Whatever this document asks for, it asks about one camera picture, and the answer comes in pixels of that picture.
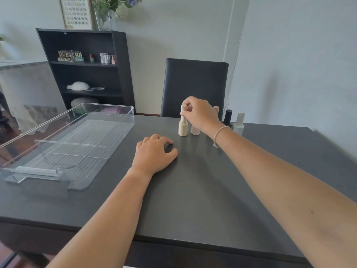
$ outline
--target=wall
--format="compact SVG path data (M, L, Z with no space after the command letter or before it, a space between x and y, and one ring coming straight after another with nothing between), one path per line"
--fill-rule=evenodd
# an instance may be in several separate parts
M357 0L250 0L229 107L357 158Z
M46 60L35 28L64 28L59 0L0 0L1 46L7 58Z
M59 0L0 2L6 53L13 59L46 60L35 27L64 28ZM247 3L235 0L232 8L233 0L144 0L126 22L115 23L114 30L127 33L137 112L160 113L166 58L225 60L231 70Z

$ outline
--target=black bottle cap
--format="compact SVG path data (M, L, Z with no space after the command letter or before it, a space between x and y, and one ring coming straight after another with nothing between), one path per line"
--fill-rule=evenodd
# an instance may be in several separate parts
M232 117L232 110L228 109L226 111L226 115L224 116L223 124L226 125L226 126L230 125L231 117Z

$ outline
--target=white flower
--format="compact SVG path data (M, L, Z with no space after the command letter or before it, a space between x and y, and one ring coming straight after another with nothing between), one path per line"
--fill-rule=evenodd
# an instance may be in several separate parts
M124 3L119 3L118 8L115 10L114 19L116 21L124 21L129 14L129 10Z

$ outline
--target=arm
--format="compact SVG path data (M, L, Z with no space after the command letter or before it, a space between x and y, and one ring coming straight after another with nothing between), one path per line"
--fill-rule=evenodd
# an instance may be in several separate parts
M177 157L177 149L165 153L166 143L172 140L154 134L137 144L127 174L48 268L123 267L151 177Z
M181 115L210 138L224 126L207 101L183 103ZM356 266L357 203L228 128L216 142L314 267Z

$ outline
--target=white bottle cap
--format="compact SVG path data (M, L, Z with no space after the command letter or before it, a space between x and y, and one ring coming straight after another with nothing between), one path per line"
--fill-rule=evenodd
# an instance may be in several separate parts
M245 113L238 113L237 122L236 122L237 126L243 125L244 116L245 116Z

